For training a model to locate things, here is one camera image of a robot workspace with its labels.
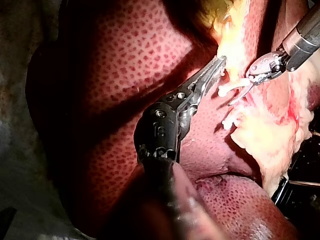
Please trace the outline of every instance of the instrument screw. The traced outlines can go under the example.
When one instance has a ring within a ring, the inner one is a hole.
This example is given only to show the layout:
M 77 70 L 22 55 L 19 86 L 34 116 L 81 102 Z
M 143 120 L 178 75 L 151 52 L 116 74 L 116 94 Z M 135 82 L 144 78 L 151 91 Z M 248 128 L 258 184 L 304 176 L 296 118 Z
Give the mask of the instrument screw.
M 178 99 L 186 99 L 186 94 L 184 92 L 178 92 L 177 94 Z
M 163 119 L 167 116 L 167 113 L 161 109 L 158 109 L 155 111 L 155 115 L 160 118 L 160 119 Z

